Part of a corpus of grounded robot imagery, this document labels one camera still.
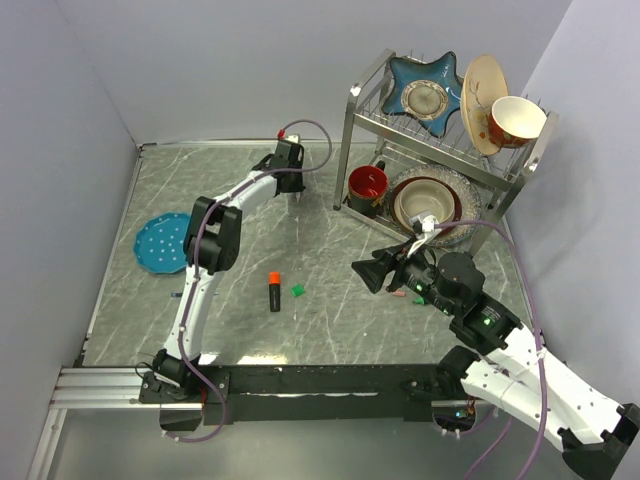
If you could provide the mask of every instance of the gray marble tabletop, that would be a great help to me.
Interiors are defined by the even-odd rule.
[[[326,145],[307,145],[305,166],[317,164]],[[191,212],[201,195],[215,196],[242,180],[272,151],[268,145],[150,147],[139,176],[90,332],[84,365],[133,365],[162,347],[176,315],[184,272],[153,275],[132,253],[136,233],[168,211]],[[351,150],[350,167],[368,162],[372,145]],[[431,363],[457,340],[449,320],[431,306],[388,293],[372,295],[351,262],[396,240],[332,208],[337,152],[323,170],[307,174],[296,200],[280,195],[245,219],[240,256],[211,305],[203,349],[234,363]],[[514,263],[492,234],[476,256],[485,290],[528,322]],[[267,277],[279,271],[282,310],[269,311]],[[294,298],[290,288],[306,294]]]

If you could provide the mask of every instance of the metal dish rack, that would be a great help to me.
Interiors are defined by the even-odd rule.
[[[465,175],[478,188],[483,199],[482,219],[499,223],[535,172],[556,127],[558,115],[553,112],[547,114],[542,132],[534,142],[508,152],[503,150],[491,157],[484,156],[473,147],[462,126],[459,113],[451,116],[447,133],[442,138],[431,136],[427,129],[412,117],[388,116],[382,113],[383,101],[393,82],[388,62],[395,56],[396,53],[389,49],[382,52],[349,91],[333,208],[343,210],[400,241],[408,238],[384,213],[371,219],[347,205],[344,190],[349,151],[353,127],[358,126],[377,136],[375,153],[369,164],[383,157],[386,160],[400,162],[406,168],[412,166],[411,164],[428,162],[445,165]],[[409,57],[423,61],[422,58],[413,57],[412,53]],[[455,248],[475,255],[490,233],[488,228],[477,228],[470,240]]]

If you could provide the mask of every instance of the blue plate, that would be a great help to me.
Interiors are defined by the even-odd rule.
[[[393,89],[382,105],[385,115],[411,115],[434,137],[441,138],[447,120],[460,109],[462,83],[456,54],[447,52],[431,63],[404,57],[389,60]]]
[[[183,250],[189,214],[167,212],[152,218],[137,233],[133,254],[151,273],[178,273],[187,267]]]

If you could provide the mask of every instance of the star-shaped plate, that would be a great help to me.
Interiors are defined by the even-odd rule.
[[[431,135],[443,137],[449,117],[460,109],[462,83],[456,73],[456,54],[447,52],[431,63],[394,57],[389,68],[394,85],[382,113],[411,115]]]

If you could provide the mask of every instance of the marker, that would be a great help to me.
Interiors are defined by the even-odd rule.
[[[280,273],[271,272],[269,274],[269,310],[280,311]]]

